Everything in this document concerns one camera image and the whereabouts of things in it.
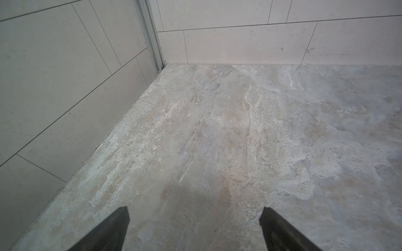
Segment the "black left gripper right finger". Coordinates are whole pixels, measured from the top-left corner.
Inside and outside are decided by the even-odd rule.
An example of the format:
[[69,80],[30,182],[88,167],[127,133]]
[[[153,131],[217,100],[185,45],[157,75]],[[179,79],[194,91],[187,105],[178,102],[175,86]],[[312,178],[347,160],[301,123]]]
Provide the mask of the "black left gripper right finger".
[[297,228],[270,207],[259,218],[268,251],[321,251]]

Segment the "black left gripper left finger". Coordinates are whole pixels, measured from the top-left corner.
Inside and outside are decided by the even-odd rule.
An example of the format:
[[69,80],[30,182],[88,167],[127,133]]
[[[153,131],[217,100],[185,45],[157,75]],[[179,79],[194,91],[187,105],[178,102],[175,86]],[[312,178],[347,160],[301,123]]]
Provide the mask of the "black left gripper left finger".
[[68,251],[121,251],[129,223],[127,206],[119,207]]

